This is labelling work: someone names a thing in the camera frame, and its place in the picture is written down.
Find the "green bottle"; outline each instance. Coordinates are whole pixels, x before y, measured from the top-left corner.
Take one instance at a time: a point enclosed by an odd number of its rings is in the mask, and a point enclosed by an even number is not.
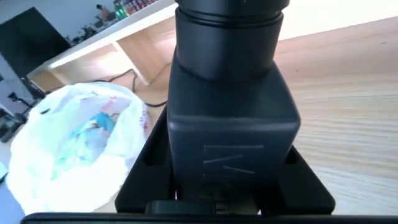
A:
[[[116,0],[113,3],[114,3],[114,10],[116,12],[116,15],[118,16],[118,19],[122,20],[122,19],[126,18],[127,15],[124,12],[122,5],[120,4],[120,1]]]

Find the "plastic bag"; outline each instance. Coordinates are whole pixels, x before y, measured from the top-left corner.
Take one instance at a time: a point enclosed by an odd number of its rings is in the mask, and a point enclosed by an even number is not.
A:
[[[85,128],[93,119],[97,123],[104,119],[101,113],[117,117],[108,136],[104,127],[93,132]],[[6,179],[9,190],[26,215],[92,212],[106,204],[125,181],[145,144],[146,122],[146,105],[125,87],[112,83],[65,86],[31,110],[13,140]],[[71,157],[66,156],[68,150],[78,156],[65,165],[60,161]]]

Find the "black device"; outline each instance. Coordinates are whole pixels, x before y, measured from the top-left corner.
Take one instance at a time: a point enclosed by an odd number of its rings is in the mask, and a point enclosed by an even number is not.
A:
[[[34,7],[0,24],[0,37],[7,63],[35,99],[44,97],[26,76],[70,44]]]
[[[292,145],[300,117],[272,59],[289,0],[177,3],[167,108],[116,198],[119,214],[22,223],[398,221],[331,216],[333,197]]]

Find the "black cylindrical top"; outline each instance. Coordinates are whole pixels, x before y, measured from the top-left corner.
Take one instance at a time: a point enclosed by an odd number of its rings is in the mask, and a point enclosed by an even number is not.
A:
[[[272,65],[289,0],[176,0],[177,58],[192,75],[250,80]]]
[[[275,17],[290,0],[176,0],[184,11],[221,17]]]

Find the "white wall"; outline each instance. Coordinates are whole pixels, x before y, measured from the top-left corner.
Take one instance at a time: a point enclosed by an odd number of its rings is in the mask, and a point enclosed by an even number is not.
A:
[[[101,4],[114,10],[113,0],[2,0],[0,1],[0,24],[35,7],[61,35],[76,37],[81,27],[97,21]]]
[[[398,16],[398,0],[290,0],[279,40]]]

